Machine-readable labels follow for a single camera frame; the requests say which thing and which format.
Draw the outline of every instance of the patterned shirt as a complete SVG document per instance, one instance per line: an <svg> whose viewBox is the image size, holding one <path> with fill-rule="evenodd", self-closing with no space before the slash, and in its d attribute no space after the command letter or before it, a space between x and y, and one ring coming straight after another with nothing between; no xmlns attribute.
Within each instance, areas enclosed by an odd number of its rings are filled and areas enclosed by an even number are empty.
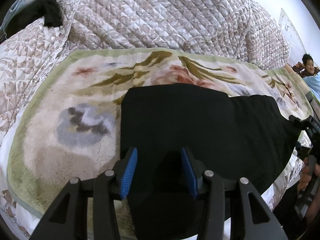
<svg viewBox="0 0 320 240"><path fill-rule="evenodd" d="M293 66L292 70L294 72L296 72L302 78L309 77L309 76L315 76L320 72L320 70L317 67L315 67L315 72L313 73L313 75L310 75L307 73L307 71L304 69L304 66L300 62L298 62L295 66Z"/></svg>

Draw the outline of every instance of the blue gripper pad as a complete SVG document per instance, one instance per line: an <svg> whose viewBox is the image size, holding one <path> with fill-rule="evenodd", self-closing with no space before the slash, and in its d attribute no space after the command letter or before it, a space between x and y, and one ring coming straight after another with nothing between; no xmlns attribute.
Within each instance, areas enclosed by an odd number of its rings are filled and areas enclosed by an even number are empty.
<svg viewBox="0 0 320 240"><path fill-rule="evenodd" d="M129 194L132 178L137 165L137 160L138 160L138 151L136 148L134 148L132 151L131 157L128 161L128 165L121 179L121 187L120 187L120 193L119 193L121 199L125 199L126 196Z"/></svg>
<svg viewBox="0 0 320 240"><path fill-rule="evenodd" d="M192 165L190 163L190 160L188 158L185 148L182 148L181 150L181 162L182 162L183 172L187 178L189 192L193 196L193 198L196 199L199 195L197 179L192 169Z"/></svg>

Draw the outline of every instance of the poster on wall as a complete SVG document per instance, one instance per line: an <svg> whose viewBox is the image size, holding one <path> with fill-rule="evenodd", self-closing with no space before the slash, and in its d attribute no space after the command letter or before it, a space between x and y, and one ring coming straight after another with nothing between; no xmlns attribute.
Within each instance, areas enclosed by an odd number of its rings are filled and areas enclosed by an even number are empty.
<svg viewBox="0 0 320 240"><path fill-rule="evenodd" d="M279 25L282 29L283 35L286 37L291 47L288 63L291 66L294 66L298 62L301 62L303 54L306 53L306 49L304 48L297 30L282 8L280 13Z"/></svg>

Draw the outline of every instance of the black hair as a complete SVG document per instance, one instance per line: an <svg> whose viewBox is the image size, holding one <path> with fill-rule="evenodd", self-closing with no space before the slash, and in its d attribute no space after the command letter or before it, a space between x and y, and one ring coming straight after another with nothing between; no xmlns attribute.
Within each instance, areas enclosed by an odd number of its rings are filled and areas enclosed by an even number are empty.
<svg viewBox="0 0 320 240"><path fill-rule="evenodd" d="M313 62L313 58L310 56L310 54L305 54L305 55L303 55L303 57L302 57L302 62L303 62L303 64L306 66L307 65L307 61L308 60L312 60L312 62Z"/></svg>

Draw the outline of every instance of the floral blanket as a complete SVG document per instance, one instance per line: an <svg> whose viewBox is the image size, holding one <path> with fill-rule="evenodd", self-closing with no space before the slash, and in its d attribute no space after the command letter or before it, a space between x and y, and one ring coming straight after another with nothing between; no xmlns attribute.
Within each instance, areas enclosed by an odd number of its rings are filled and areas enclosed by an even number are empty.
<svg viewBox="0 0 320 240"><path fill-rule="evenodd" d="M71 177L93 178L119 159L120 106L129 88L177 82L231 97L268 95L286 118L312 114L284 68L266 73L230 58L162 48L76 51L49 73L22 115L7 169L11 196L41 217ZM287 187L297 163L288 164L289 175L281 174L288 179L277 187ZM135 237L125 201L116 202L116 215L121 236Z"/></svg>

